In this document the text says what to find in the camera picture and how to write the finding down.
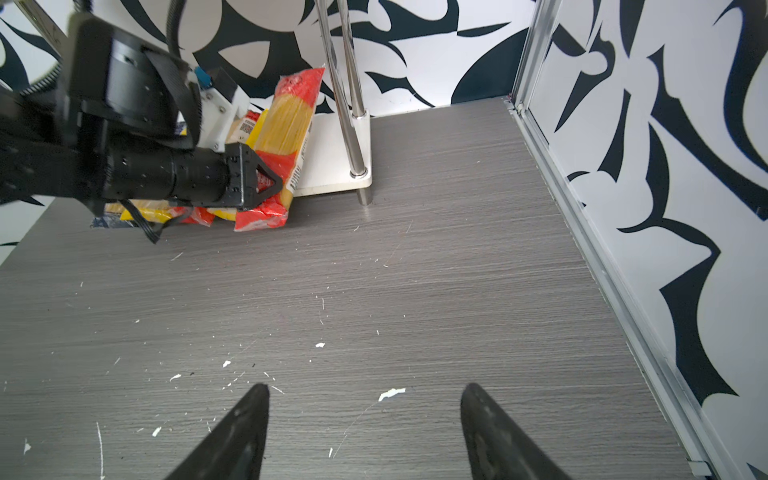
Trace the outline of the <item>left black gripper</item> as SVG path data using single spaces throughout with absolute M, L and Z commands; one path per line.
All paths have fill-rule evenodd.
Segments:
M 252 209 L 282 189 L 282 177 L 244 144 L 228 144 L 222 152 L 115 144 L 106 155 L 107 200 Z

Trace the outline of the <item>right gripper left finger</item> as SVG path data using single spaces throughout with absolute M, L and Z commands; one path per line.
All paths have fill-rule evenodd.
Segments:
M 269 387 L 255 384 L 166 479 L 259 479 L 269 403 Z

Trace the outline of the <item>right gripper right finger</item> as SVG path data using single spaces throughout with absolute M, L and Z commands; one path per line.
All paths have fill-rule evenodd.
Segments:
M 474 479 L 569 477 L 479 384 L 465 387 L 460 417 Z

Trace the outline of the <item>red clear spaghetti bag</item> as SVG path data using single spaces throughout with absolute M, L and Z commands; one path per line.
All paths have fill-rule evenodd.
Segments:
M 171 207 L 172 220 L 180 224 L 194 224 L 210 227 L 215 216 L 204 208 L 199 207 Z

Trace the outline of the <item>blue De Cecco spaghetti bag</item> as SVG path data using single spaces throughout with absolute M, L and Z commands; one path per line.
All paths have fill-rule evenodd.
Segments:
M 95 217 L 92 220 L 90 227 L 96 229 L 121 228 L 122 221 L 120 220 L 119 216 L 104 215 L 101 217 Z

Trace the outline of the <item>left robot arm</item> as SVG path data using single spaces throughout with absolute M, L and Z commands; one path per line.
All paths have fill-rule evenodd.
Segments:
M 259 154 L 228 139 L 248 97 L 225 72 L 182 59 L 183 2 L 169 6 L 164 47 L 95 16 L 88 1 L 66 31 L 34 1 L 19 8 L 59 62 L 36 84 L 1 92 L 3 203 L 72 198 L 95 216 L 116 203 L 157 242 L 164 227 L 141 214 L 142 200 L 187 218 L 199 208 L 247 211 L 281 191 Z

